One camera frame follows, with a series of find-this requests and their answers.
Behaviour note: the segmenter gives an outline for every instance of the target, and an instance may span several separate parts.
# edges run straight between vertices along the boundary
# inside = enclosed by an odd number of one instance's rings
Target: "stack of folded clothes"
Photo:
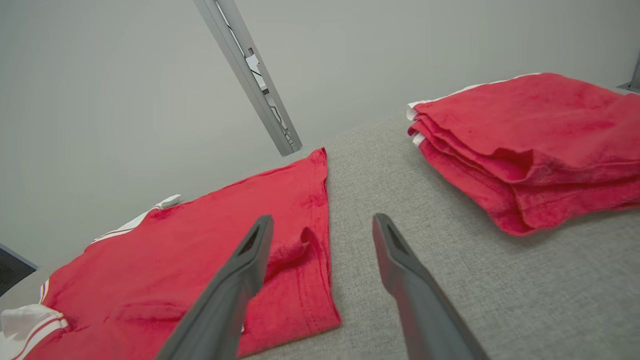
[[[424,157],[503,231],[640,204],[640,96],[530,74],[409,104]]]

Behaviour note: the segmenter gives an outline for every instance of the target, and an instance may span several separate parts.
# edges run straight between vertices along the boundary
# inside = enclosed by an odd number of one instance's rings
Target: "gray table surface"
[[[391,216],[490,358],[637,359],[640,211],[589,215],[526,238],[506,235],[425,161],[408,124],[398,113],[323,144],[333,296],[343,325],[250,359],[406,359],[396,304],[378,273],[376,212]],[[81,251],[20,282],[0,298],[0,309],[37,302],[40,284]]]

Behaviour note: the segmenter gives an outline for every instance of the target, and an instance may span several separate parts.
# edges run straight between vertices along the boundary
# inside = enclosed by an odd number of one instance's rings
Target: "gray wall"
[[[236,0],[305,144],[467,85],[630,81],[638,0]]]
[[[36,265],[279,157],[191,0],[0,1],[0,243]]]

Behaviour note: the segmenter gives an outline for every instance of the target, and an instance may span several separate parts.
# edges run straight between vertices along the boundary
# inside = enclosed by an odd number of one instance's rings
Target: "metal frame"
[[[298,133],[291,123],[289,114],[282,104],[282,100],[275,89],[273,80],[271,79],[271,76],[269,76],[264,63],[262,62],[262,58],[257,52],[253,39],[249,35],[249,31],[240,16],[240,12],[236,7],[235,2],[233,2],[233,0],[193,0],[193,2],[196,4],[198,11],[209,27],[209,30],[211,30],[213,37],[220,46],[222,53],[225,55],[231,69],[238,78],[238,81],[240,81],[240,85],[242,85],[244,92],[251,101],[251,104],[264,124],[264,127],[267,129],[269,136],[278,148],[280,155],[286,156],[300,150],[302,143],[300,142]],[[224,13],[224,17],[218,9],[218,6],[220,6],[220,10]],[[282,117],[282,121],[287,126],[287,130],[289,131],[291,140],[293,140],[293,144],[289,143],[282,126],[273,111],[271,111],[270,105],[264,97],[260,86],[253,77],[253,73],[251,72],[249,65],[247,65],[241,49],[237,46],[238,44],[243,48],[243,51],[247,56],[255,54],[256,57],[258,57],[258,61],[260,62],[258,64],[258,69],[260,70],[265,84],[267,84],[269,93],[273,96],[276,108]]]

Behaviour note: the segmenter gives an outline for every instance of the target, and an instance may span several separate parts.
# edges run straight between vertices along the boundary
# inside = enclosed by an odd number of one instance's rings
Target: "folded red shirt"
[[[69,326],[28,359],[153,359],[254,221],[271,214],[265,283],[246,312],[238,356],[340,325],[331,293],[326,153],[168,209],[91,244],[51,275],[42,304]]]
[[[640,97],[556,74],[416,104],[423,155],[505,232],[640,202]]]

